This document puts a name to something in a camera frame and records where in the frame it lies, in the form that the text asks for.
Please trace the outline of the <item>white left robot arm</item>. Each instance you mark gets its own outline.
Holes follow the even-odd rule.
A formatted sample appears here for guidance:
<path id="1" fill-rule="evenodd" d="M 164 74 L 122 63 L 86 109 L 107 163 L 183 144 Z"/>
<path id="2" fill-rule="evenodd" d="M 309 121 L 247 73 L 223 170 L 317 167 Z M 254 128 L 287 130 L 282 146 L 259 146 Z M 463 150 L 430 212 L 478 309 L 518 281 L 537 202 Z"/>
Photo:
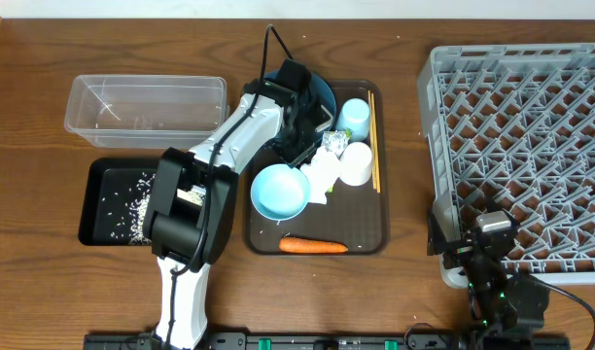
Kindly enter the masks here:
<path id="1" fill-rule="evenodd" d="M 143 221 L 162 284 L 152 348 L 194 349 L 204 337 L 210 269 L 228 243 L 240 174 L 259 149 L 268 147 L 296 167 L 335 117 L 330 85 L 286 59 L 243 87 L 236 109 L 206 140 L 186 152 L 163 153 Z"/>

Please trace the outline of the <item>light blue small bowl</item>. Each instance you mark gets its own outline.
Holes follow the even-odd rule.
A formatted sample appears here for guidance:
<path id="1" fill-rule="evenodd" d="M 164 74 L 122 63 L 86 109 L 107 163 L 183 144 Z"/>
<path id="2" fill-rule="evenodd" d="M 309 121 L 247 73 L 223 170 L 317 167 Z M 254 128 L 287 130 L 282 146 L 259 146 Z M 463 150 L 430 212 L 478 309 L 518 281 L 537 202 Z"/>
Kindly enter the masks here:
<path id="1" fill-rule="evenodd" d="M 310 184 L 297 168 L 272 164 L 260 171 L 252 183 L 250 198 L 254 208 L 272 221 L 296 217 L 306 207 Z"/>

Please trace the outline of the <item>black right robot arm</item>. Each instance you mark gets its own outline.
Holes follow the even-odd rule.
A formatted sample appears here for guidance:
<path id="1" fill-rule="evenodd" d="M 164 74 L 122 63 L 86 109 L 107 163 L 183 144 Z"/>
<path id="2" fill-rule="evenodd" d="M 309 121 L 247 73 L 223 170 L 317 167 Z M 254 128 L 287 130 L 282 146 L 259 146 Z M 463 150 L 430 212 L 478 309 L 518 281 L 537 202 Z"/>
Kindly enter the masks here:
<path id="1" fill-rule="evenodd" d="M 428 254 L 446 268 L 460 267 L 467 279 L 472 317 L 479 323 L 464 336 L 468 349 L 530 349 L 544 325 L 549 289 L 529 275 L 507 273 L 501 260 L 513 249 L 519 228 L 490 200 L 487 211 L 456 240 L 446 238 L 434 210 L 428 212 Z"/>

